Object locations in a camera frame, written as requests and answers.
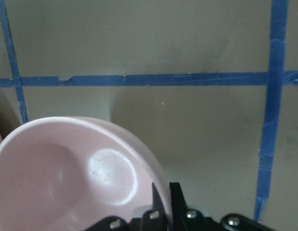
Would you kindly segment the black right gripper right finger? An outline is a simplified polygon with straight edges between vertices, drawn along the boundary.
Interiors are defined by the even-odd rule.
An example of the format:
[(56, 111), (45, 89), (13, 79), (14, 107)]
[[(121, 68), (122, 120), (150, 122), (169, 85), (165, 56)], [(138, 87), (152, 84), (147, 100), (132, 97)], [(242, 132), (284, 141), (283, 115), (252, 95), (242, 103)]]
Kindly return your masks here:
[(169, 184), (173, 216), (173, 231), (208, 231), (209, 226), (204, 215), (196, 208), (187, 205), (181, 185)]

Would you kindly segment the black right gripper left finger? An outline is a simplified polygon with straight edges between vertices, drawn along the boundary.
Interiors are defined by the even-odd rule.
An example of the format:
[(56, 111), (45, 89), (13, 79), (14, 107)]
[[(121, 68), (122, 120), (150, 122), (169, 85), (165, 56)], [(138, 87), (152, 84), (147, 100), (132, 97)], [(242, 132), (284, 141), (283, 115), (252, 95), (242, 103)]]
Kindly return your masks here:
[(142, 231), (167, 231), (168, 219), (161, 197), (154, 183), (152, 183), (152, 206), (146, 210), (141, 218)]

